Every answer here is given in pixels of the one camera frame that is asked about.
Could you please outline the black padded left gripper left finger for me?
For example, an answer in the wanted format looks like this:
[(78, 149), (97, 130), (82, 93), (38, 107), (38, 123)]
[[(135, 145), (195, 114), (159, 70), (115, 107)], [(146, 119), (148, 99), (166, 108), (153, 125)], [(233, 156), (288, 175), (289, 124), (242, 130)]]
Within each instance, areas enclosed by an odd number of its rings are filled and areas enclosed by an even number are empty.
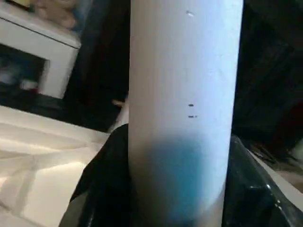
[(128, 124), (116, 128), (84, 168), (61, 227), (128, 227), (132, 184)]

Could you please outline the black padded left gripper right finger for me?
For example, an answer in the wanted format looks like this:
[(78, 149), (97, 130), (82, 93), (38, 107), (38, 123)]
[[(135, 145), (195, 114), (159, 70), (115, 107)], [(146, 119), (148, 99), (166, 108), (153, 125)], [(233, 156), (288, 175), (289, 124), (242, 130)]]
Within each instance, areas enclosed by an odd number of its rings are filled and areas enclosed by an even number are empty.
[(279, 189), (241, 140), (231, 137), (223, 227), (301, 227), (303, 213)]

